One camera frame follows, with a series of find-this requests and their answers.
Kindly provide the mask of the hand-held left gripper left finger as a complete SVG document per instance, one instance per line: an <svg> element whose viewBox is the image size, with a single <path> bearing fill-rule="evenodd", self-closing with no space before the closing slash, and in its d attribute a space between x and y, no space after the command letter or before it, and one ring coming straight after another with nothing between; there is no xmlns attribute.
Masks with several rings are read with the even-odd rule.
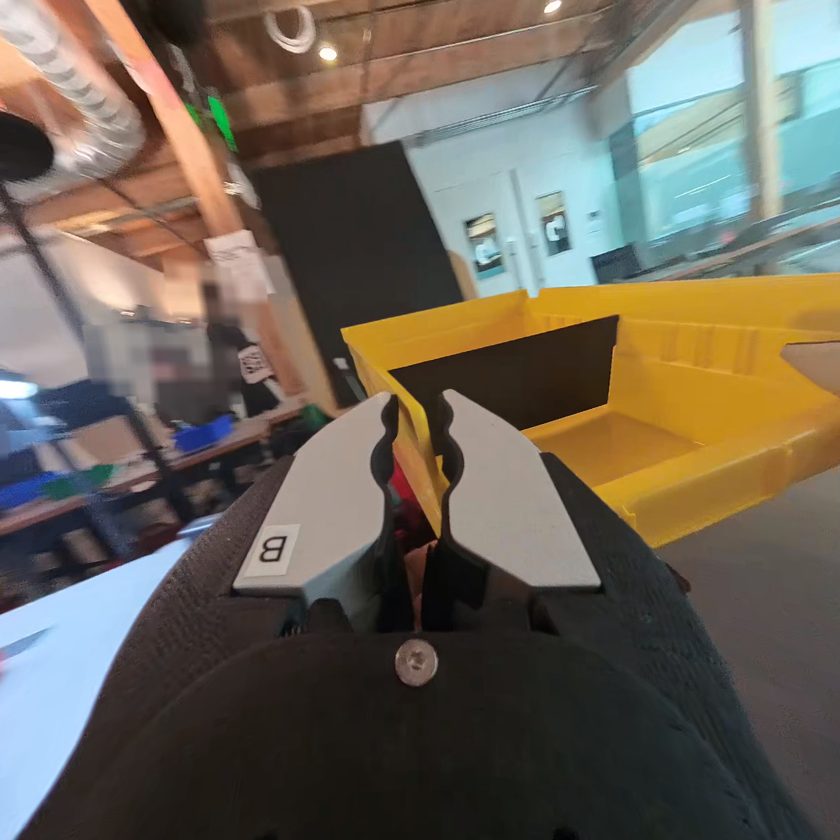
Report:
<svg viewBox="0 0 840 840"><path fill-rule="evenodd" d="M394 542L398 400L378 393L294 455L236 577L237 595L375 601Z"/></svg>

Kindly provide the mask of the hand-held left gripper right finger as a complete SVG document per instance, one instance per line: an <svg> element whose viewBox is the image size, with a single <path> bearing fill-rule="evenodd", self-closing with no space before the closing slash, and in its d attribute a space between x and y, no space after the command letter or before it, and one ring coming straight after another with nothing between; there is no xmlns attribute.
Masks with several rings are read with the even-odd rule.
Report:
<svg viewBox="0 0 840 840"><path fill-rule="evenodd" d="M439 408L448 480L440 541L478 568L478 590L598 591L601 576L540 449L455 390Z"/></svg>

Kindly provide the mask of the yellow plastic bin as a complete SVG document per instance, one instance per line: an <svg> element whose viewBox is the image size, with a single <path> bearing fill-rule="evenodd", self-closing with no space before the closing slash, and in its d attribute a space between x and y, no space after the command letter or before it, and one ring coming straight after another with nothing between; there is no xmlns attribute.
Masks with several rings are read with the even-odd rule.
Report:
<svg viewBox="0 0 840 840"><path fill-rule="evenodd" d="M838 396L783 355L838 347L838 292L838 274L556 287L342 335L367 393L399 399L395 455L440 533L440 443L390 371L618 315L607 404L521 432L659 548L838 465Z"/></svg>

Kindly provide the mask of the blue plastic bin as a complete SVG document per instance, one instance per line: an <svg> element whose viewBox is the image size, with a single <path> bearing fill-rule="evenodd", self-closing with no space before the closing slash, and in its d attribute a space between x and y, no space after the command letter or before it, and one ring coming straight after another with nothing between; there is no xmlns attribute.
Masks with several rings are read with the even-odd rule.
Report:
<svg viewBox="0 0 840 840"><path fill-rule="evenodd" d="M182 427L173 433L172 442L179 453L182 455L191 455L220 444L234 430L234 416L224 414L209 423Z"/></svg>
<svg viewBox="0 0 840 840"><path fill-rule="evenodd" d="M15 510L43 498L53 475L47 472L2 487L1 511Z"/></svg>

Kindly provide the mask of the black bin divider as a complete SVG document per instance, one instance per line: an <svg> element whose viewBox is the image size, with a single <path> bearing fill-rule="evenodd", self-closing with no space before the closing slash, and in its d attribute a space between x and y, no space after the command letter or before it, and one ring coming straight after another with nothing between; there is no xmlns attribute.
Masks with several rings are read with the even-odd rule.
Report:
<svg viewBox="0 0 840 840"><path fill-rule="evenodd" d="M607 404L620 318L612 315L391 370L435 437L457 391L519 431Z"/></svg>

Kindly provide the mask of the green plastic bin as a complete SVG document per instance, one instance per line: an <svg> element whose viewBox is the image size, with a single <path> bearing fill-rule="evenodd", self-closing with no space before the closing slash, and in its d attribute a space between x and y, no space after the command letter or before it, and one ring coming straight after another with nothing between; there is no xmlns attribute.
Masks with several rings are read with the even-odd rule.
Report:
<svg viewBox="0 0 840 840"><path fill-rule="evenodd" d="M51 501L64 501L104 488L117 472L112 464L94 465L72 473L56 473L43 485L43 495Z"/></svg>

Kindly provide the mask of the white paper notice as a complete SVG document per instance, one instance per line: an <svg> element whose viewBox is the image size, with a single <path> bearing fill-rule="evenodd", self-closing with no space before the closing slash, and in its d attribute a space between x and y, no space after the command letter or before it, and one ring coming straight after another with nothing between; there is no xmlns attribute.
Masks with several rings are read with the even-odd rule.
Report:
<svg viewBox="0 0 840 840"><path fill-rule="evenodd" d="M204 246L229 294L240 301L262 301L274 286L252 232L240 229L204 239Z"/></svg>

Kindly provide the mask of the tall black panel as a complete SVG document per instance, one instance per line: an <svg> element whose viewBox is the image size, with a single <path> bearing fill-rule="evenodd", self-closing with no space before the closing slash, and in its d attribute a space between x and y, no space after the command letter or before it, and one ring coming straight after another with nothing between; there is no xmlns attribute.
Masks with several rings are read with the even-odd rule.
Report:
<svg viewBox="0 0 840 840"><path fill-rule="evenodd" d="M358 402L342 330L464 301L400 141L251 176L339 407Z"/></svg>

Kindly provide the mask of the black computer monitor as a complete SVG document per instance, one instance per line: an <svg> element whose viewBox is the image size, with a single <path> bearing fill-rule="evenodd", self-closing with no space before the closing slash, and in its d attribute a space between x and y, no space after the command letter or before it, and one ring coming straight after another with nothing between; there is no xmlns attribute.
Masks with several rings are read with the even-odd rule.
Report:
<svg viewBox="0 0 840 840"><path fill-rule="evenodd" d="M635 244L628 244L591 257L598 285L632 280L644 273Z"/></svg>

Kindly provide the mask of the wall poster with phone icon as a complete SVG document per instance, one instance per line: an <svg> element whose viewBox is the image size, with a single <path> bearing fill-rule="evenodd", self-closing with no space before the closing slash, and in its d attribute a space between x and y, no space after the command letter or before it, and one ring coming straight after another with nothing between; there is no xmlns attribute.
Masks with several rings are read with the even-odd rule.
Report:
<svg viewBox="0 0 840 840"><path fill-rule="evenodd" d="M554 257L570 250L571 235L564 193L546 193L538 196L536 202L546 256Z"/></svg>
<svg viewBox="0 0 840 840"><path fill-rule="evenodd" d="M494 213L483 213L464 222L469 260L478 280L488 280L506 271Z"/></svg>

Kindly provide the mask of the silver ventilation duct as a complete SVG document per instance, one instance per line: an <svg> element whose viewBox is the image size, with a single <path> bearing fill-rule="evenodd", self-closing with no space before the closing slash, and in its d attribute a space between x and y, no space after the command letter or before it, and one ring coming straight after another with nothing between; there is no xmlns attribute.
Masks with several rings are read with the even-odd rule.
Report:
<svg viewBox="0 0 840 840"><path fill-rule="evenodd" d="M78 182L106 179L141 151L145 130L137 108L44 3L2 1L1 34L82 120L57 162L32 186L21 186L19 197L32 201Z"/></svg>

